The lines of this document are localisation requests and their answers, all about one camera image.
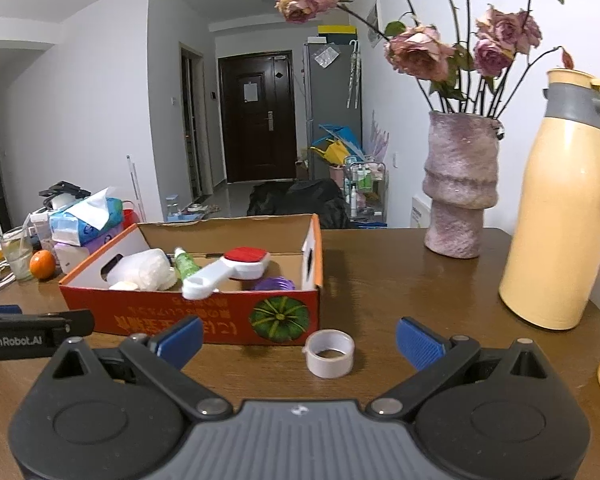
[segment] orange box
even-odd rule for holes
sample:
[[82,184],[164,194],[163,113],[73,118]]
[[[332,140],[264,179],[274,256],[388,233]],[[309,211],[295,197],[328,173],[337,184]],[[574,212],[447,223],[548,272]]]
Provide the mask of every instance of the orange box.
[[[264,277],[285,276],[297,290],[252,291],[254,282],[226,280],[206,300],[188,301],[179,290],[109,290],[104,277],[120,256],[181,246],[204,266],[242,246],[269,251]],[[116,335],[161,332],[195,314],[205,343],[302,345],[318,330],[322,239],[316,215],[211,219],[187,224],[134,224],[60,281],[70,310],[93,312],[97,332]]]

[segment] yellow thermos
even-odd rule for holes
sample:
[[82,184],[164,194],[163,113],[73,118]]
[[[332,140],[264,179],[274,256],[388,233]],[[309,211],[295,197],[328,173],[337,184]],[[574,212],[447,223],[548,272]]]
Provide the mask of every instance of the yellow thermos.
[[549,71],[500,297],[544,328],[576,326],[600,268],[600,79]]

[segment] black bag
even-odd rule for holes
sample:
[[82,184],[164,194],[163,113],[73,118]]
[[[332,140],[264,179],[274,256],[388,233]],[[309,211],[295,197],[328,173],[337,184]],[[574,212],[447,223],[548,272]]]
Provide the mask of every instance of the black bag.
[[248,216],[315,213],[321,229],[351,229],[347,203],[330,178],[265,182],[253,188]]

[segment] yellow bag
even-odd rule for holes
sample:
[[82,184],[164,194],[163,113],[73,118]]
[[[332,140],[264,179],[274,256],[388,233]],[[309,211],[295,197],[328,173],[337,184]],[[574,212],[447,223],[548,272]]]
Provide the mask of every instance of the yellow bag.
[[350,155],[349,150],[341,140],[327,139],[330,143],[326,150],[320,150],[315,146],[311,146],[310,150],[318,153],[324,160],[333,166],[341,166],[344,164],[344,159]]

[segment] roll of tape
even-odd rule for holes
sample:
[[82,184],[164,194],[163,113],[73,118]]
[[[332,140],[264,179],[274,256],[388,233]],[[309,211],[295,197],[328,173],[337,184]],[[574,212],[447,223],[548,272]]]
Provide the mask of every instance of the roll of tape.
[[[311,334],[302,353],[309,371],[323,379],[335,379],[347,375],[353,368],[353,353],[356,346],[350,335],[340,330],[318,330]],[[335,350],[342,355],[329,359],[318,354],[325,350]]]

